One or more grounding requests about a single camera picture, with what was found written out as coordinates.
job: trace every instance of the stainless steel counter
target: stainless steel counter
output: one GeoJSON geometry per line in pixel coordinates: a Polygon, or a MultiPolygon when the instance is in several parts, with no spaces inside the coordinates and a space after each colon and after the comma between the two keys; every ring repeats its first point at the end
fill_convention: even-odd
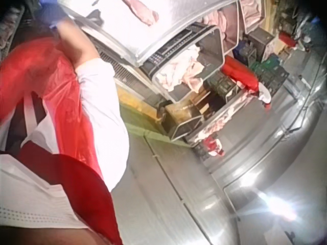
{"type": "Polygon", "coordinates": [[[236,0],[142,0],[159,14],[159,21],[148,27],[122,0],[59,0],[82,29],[104,43],[135,67],[139,67],[167,41],[209,12],[236,0]],[[94,23],[97,13],[102,24],[94,23]]]}

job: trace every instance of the blue glove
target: blue glove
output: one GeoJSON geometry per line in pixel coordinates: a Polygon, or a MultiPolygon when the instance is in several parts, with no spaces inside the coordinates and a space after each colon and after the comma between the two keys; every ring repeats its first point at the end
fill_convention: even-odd
{"type": "Polygon", "coordinates": [[[40,0],[41,9],[36,13],[36,18],[50,28],[67,17],[67,14],[58,5],[57,0],[40,0]]]}

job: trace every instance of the stainless steel table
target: stainless steel table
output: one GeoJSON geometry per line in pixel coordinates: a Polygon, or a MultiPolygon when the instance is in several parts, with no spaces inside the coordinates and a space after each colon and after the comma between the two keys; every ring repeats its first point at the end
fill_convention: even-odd
{"type": "Polygon", "coordinates": [[[59,0],[82,29],[101,41],[134,67],[139,67],[167,41],[199,17],[236,0],[142,0],[158,12],[159,21],[148,27],[122,0],[59,0]],[[102,24],[91,13],[100,14],[102,24]]]}

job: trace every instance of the white sleeve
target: white sleeve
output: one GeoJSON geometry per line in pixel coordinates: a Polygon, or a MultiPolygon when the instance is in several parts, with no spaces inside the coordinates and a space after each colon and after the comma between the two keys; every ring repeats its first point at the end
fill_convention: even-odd
{"type": "Polygon", "coordinates": [[[100,58],[85,62],[76,69],[81,102],[92,124],[98,164],[111,191],[126,169],[129,140],[120,116],[114,70],[100,58]]]}

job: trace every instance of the white shirt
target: white shirt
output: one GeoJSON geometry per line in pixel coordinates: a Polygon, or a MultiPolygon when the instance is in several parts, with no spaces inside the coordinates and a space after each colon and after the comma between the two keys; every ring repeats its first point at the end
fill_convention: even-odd
{"type": "MultiPolygon", "coordinates": [[[[93,129],[98,164],[104,182],[111,191],[124,174],[129,152],[128,134],[120,116],[113,80],[114,71],[109,63],[98,58],[79,66],[76,74],[83,110],[93,129]]],[[[23,144],[31,140],[53,154],[58,153],[56,136],[49,120],[47,115],[30,134],[28,132],[23,144]]],[[[4,122],[0,127],[0,142],[6,141],[8,129],[9,123],[4,122]]],[[[86,227],[74,215],[61,185],[50,185],[9,155],[0,156],[0,170],[0,225],[29,228],[86,227]],[[4,216],[17,212],[52,217],[56,222],[36,224],[32,219],[21,218],[19,222],[4,216]]]]}

